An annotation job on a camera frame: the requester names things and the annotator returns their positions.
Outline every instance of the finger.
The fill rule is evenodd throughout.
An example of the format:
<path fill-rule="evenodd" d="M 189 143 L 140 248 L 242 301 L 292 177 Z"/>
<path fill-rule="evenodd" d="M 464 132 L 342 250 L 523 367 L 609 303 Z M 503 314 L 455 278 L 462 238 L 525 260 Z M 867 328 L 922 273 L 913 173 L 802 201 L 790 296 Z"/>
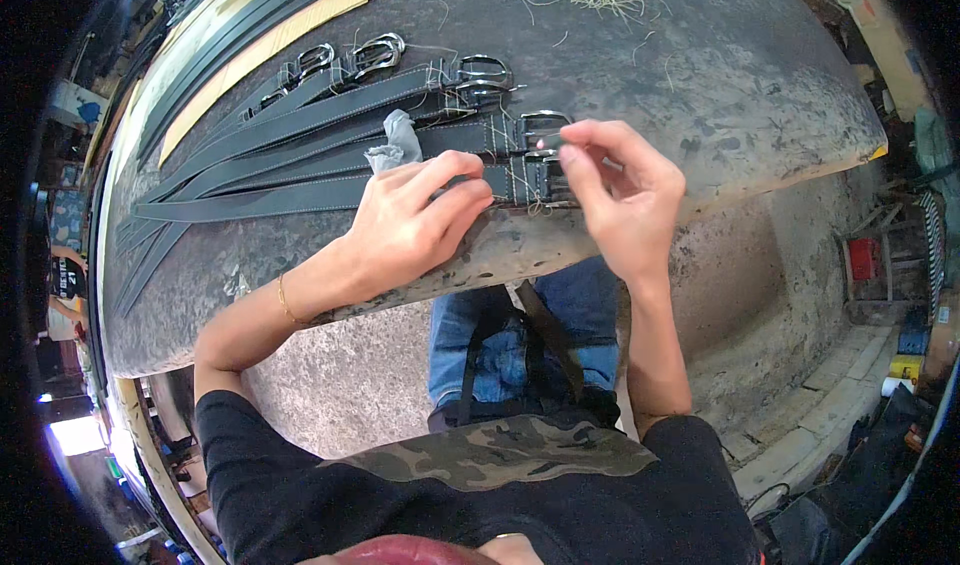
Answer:
<path fill-rule="evenodd" d="M 480 213 L 493 203 L 494 197 L 491 194 L 487 198 L 477 200 L 464 208 L 460 214 L 450 222 L 437 247 L 437 254 L 441 259 L 437 264 L 453 256 L 457 251 L 457 246 L 464 239 L 464 235 L 467 234 L 467 230 L 471 228 L 471 225 L 474 224 L 477 217 L 480 216 Z"/>
<path fill-rule="evenodd" d="M 433 163 L 433 159 L 424 161 L 423 163 L 407 163 L 402 164 L 399 167 L 394 167 L 393 169 L 387 169 L 381 173 L 376 174 L 374 177 L 386 187 L 390 189 L 403 186 L 414 177 L 417 176 L 421 171 L 423 171 L 430 163 Z"/>
<path fill-rule="evenodd" d="M 458 175 L 466 175 L 469 178 L 482 177 L 483 161 L 474 154 L 447 150 L 407 182 L 403 191 L 414 204 L 425 205 L 435 191 L 446 186 Z"/>
<path fill-rule="evenodd" d="M 608 166 L 606 163 L 600 161 L 594 161 L 594 163 L 600 163 L 597 165 L 597 170 L 600 171 L 600 177 L 603 178 L 603 181 L 609 186 L 613 198 L 621 199 L 630 196 L 631 194 L 636 194 L 638 191 L 637 186 L 628 178 L 623 171 L 619 169 L 614 169 L 611 166 Z"/>
<path fill-rule="evenodd" d="M 494 191 L 485 180 L 467 180 L 446 190 L 417 216 L 426 234 L 441 237 L 462 212 L 477 202 L 492 202 L 493 198 Z"/>
<path fill-rule="evenodd" d="M 603 187 L 603 177 L 597 163 L 594 163 L 586 150 L 572 144 L 562 146 L 559 150 L 559 165 L 587 217 L 614 204 L 613 197 Z"/>
<path fill-rule="evenodd" d="M 675 174 L 677 166 L 623 121 L 579 121 L 563 127 L 560 136 L 580 146 L 599 146 L 644 183 L 654 183 Z"/>

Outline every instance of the right hand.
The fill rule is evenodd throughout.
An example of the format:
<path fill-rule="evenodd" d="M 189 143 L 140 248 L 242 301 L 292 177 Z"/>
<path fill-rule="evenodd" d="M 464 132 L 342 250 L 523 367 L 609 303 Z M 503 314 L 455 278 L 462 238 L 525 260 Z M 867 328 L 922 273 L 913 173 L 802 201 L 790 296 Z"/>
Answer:
<path fill-rule="evenodd" d="M 580 121 L 559 134 L 560 165 L 607 266 L 628 286 L 666 277 L 687 187 L 677 165 L 623 121 Z"/>

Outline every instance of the workbench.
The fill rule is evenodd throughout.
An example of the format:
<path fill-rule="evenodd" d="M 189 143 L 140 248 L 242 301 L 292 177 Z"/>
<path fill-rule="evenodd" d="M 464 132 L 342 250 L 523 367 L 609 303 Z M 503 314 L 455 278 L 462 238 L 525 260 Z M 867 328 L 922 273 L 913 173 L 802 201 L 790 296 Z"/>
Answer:
<path fill-rule="evenodd" d="M 686 175 L 681 224 L 883 154 L 886 138 L 870 101 L 801 0 L 647 0 L 646 8 L 642 25 L 628 25 L 567 0 L 369 0 L 282 49 L 201 117 L 162 168 L 158 148 L 139 171 L 128 165 L 117 177 L 104 205 L 102 273 L 104 345 L 114 372 L 145 375 L 190 364 L 201 326 L 238 290 L 269 282 L 350 227 L 353 211 L 195 225 L 130 314 L 112 314 L 131 261 L 115 249 L 130 204 L 284 62 L 319 43 L 347 50 L 395 32 L 410 46 L 407 67 L 454 56 L 418 46 L 488 54 L 525 86 L 504 104 L 513 116 L 546 109 L 623 119 Z M 596 253 L 579 210 L 488 211 L 450 262 L 368 303 L 340 308 L 336 317 L 547 274 Z"/>

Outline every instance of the wrist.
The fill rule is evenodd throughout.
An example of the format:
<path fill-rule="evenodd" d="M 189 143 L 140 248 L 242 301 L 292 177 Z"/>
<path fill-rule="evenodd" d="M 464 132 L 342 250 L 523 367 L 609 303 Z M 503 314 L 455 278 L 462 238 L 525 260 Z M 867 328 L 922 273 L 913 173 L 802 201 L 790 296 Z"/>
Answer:
<path fill-rule="evenodd" d="M 666 269 L 625 278 L 623 282 L 635 304 L 662 304 L 664 299 L 670 299 L 670 277 Z"/>
<path fill-rule="evenodd" d="M 291 313 L 301 320 L 371 296 L 355 251 L 337 238 L 283 276 L 283 291 Z"/>

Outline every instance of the left hand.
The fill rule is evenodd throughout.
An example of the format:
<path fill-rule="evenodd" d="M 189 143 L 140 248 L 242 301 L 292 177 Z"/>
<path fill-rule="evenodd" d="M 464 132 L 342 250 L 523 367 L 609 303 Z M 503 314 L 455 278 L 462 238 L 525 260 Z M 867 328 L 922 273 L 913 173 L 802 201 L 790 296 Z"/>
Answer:
<path fill-rule="evenodd" d="M 494 201 L 479 157 L 447 150 L 405 164 L 366 184 L 353 226 L 337 240 L 350 263 L 351 296 L 363 302 L 413 282 L 453 257 L 460 240 Z M 456 176 L 467 180 L 431 199 Z"/>

